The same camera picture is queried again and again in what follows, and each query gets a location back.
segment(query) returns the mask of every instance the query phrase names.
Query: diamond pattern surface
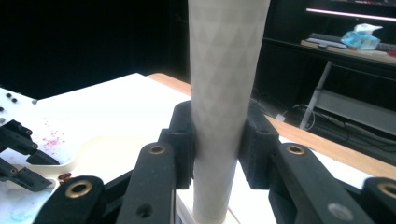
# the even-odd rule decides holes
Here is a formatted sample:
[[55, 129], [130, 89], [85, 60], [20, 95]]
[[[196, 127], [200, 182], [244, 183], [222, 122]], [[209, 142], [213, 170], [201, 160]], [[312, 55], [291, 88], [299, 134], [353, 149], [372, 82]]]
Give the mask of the diamond pattern surface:
[[221, 223], [270, 0], [189, 0], [195, 218]]

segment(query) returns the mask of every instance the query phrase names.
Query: white wire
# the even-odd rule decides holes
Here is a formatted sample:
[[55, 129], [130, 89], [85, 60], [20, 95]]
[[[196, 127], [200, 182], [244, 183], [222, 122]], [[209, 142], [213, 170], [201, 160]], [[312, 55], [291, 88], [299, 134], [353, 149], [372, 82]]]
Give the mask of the white wire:
[[[297, 107], [300, 107], [300, 106], [304, 106], [304, 107], [306, 107], [307, 109], [309, 109], [309, 110], [311, 111], [311, 114], [312, 114], [313, 117], [314, 117], [314, 120], [312, 121], [311, 126], [309, 126], [309, 128], [306, 128], [306, 129], [305, 129], [306, 131], [309, 131], [309, 130], [311, 130], [311, 129], [314, 127], [314, 125], [315, 125], [315, 112], [314, 112], [314, 110], [312, 110], [311, 108], [309, 108], [308, 105], [294, 105], [291, 109], [294, 109], [294, 108], [297, 108]], [[283, 112], [282, 116], [285, 117], [285, 114], [288, 113], [289, 110], [290, 110], [290, 109], [288, 109], [288, 110], [286, 110], [285, 112]]]

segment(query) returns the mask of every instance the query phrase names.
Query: white cylinder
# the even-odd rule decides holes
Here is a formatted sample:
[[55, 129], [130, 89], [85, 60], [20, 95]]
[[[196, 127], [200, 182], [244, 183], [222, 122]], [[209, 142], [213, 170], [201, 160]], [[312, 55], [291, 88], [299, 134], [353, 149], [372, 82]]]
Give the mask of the white cylinder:
[[226, 216], [269, 3], [189, 0], [193, 214], [200, 223]]

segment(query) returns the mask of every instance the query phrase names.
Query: white table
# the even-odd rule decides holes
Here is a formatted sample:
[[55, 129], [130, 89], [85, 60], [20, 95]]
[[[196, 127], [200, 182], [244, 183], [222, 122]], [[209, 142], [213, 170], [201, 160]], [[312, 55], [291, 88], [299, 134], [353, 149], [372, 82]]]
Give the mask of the white table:
[[[140, 148], [157, 141], [161, 129], [168, 127], [174, 106], [190, 100], [190, 96], [138, 74], [39, 100], [37, 105], [28, 97], [19, 97], [24, 99], [20, 101], [23, 106], [14, 106], [7, 118], [32, 129], [39, 148], [62, 164], [29, 168], [54, 182], [56, 176], [71, 172], [73, 176], [96, 175], [105, 183], [133, 169]], [[334, 176], [355, 187], [360, 188], [369, 177], [316, 154]], [[27, 165], [24, 157], [12, 151], [1, 156], [13, 164]], [[31, 223], [53, 190], [32, 193], [9, 188], [12, 185], [0, 182], [0, 223]], [[185, 223], [193, 223], [192, 191], [192, 186], [177, 191], [177, 212]], [[268, 191], [251, 190], [239, 164], [229, 208], [227, 223], [276, 223]]]

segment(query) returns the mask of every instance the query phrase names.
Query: black wall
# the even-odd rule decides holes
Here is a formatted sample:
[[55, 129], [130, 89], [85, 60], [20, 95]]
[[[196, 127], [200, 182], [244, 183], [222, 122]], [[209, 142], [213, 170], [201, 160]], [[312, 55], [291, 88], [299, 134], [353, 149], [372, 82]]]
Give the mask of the black wall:
[[0, 84], [35, 98], [166, 71], [166, 0], [0, 1]]

